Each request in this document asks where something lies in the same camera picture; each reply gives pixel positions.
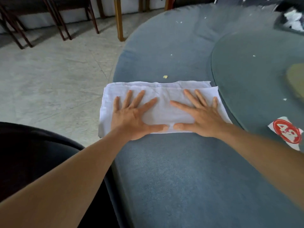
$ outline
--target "white cloth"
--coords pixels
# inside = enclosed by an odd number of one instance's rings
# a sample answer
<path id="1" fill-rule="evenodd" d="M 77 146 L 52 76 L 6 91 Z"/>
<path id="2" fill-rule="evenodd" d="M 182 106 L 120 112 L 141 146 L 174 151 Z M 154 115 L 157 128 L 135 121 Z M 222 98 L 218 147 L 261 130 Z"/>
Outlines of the white cloth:
<path id="1" fill-rule="evenodd" d="M 149 125 L 166 124 L 169 126 L 169 130 L 165 133 L 181 132 L 174 130 L 173 125 L 178 122 L 193 123 L 194 119 L 186 112 L 171 106 L 170 100 L 193 106 L 183 93 L 183 89 L 185 88 L 193 94 L 195 89 L 199 89 L 208 104 L 211 104 L 214 96 L 218 97 L 218 111 L 226 122 L 231 123 L 222 104 L 222 100 L 219 97 L 218 87 L 211 87 L 209 81 L 178 81 L 174 83 L 116 82 L 108 84 L 104 89 L 100 108 L 98 136 L 104 137 L 109 133 L 111 129 L 114 99 L 116 96 L 119 96 L 121 106 L 128 90 L 133 91 L 132 100 L 141 90 L 146 91 L 139 106 L 150 101 L 152 98 L 158 98 L 158 102 L 143 115 L 143 122 Z"/>

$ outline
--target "red circle logo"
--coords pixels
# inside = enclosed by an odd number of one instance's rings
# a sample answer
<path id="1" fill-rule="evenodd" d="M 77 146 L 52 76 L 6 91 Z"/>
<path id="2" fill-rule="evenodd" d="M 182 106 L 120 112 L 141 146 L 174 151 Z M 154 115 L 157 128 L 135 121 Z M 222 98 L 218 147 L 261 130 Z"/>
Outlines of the red circle logo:
<path id="1" fill-rule="evenodd" d="M 302 140 L 300 130 L 290 122 L 283 119 L 277 119 L 273 122 L 275 132 L 283 138 L 284 141 L 299 144 Z"/>

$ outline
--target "person's right hand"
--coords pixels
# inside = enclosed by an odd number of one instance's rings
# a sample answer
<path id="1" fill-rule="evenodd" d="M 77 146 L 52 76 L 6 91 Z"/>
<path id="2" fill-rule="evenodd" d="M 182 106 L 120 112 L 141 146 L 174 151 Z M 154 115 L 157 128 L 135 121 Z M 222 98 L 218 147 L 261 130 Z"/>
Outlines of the person's right hand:
<path id="1" fill-rule="evenodd" d="M 222 119 L 217 111 L 217 97 L 214 97 L 212 105 L 208 106 L 199 90 L 195 90 L 198 99 L 187 89 L 184 90 L 184 94 L 193 103 L 195 108 L 176 101 L 170 101 L 170 103 L 172 106 L 190 114 L 195 119 L 195 122 L 193 124 L 176 123 L 173 126 L 175 130 L 187 130 L 204 137 L 218 137 L 220 132 L 230 125 Z"/>

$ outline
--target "concrete floor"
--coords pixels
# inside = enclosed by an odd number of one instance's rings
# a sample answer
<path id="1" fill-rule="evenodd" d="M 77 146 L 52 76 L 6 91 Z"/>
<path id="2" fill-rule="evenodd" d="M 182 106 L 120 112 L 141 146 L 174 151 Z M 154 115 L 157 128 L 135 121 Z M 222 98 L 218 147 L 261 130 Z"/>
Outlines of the concrete floor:
<path id="1" fill-rule="evenodd" d="M 124 15 L 125 36 L 162 11 Z M 103 89 L 125 42 L 117 39 L 115 18 L 97 24 L 99 35 L 92 22 L 69 24 L 71 41 L 63 41 L 55 27 L 30 30 L 34 47 L 23 50 L 0 35 L 1 122 L 50 130 L 84 146 L 98 140 Z"/>

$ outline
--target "blue tablecloth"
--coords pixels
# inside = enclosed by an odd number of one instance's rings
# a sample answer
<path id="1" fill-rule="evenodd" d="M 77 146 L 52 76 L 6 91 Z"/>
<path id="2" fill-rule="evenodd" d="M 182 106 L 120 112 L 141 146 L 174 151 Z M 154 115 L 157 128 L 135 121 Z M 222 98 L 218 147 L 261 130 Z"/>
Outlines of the blue tablecloth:
<path id="1" fill-rule="evenodd" d="M 267 7 L 213 4 L 167 11 L 130 36 L 113 81 L 214 85 L 215 43 L 231 32 L 273 27 L 278 15 Z M 215 138 L 148 135 L 125 145 L 112 169 L 134 227 L 304 227 L 303 212 Z"/>

